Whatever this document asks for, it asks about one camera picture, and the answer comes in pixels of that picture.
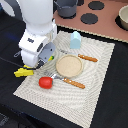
striped cloth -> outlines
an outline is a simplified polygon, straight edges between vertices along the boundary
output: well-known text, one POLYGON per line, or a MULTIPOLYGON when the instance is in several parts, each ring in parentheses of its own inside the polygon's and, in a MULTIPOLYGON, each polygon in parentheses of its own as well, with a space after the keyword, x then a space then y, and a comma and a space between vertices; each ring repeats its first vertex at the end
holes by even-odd
POLYGON ((70 36, 71 33, 63 31, 58 33, 53 42, 56 45, 56 50, 53 54, 54 60, 49 61, 43 67, 34 71, 33 76, 26 77, 14 92, 14 95, 49 110, 83 128, 89 128, 114 44, 81 37, 81 48, 70 49, 70 36), (79 76, 72 78, 72 80, 84 84, 85 89, 80 89, 57 79, 53 80, 51 89, 40 88, 38 81, 44 76, 45 70, 58 74, 55 64, 64 53, 57 49, 98 59, 96 63, 82 60, 84 64, 83 72, 79 76))

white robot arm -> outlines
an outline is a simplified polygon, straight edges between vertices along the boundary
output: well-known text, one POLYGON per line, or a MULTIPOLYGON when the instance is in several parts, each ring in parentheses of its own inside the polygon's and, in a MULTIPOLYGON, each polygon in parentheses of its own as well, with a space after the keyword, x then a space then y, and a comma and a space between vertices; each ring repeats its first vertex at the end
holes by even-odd
POLYGON ((25 32, 19 42, 24 64, 35 67, 40 59, 47 62, 55 50, 52 42, 57 36, 57 26, 55 19, 53 20, 53 1, 0 0, 0 3, 8 15, 26 23, 25 32))

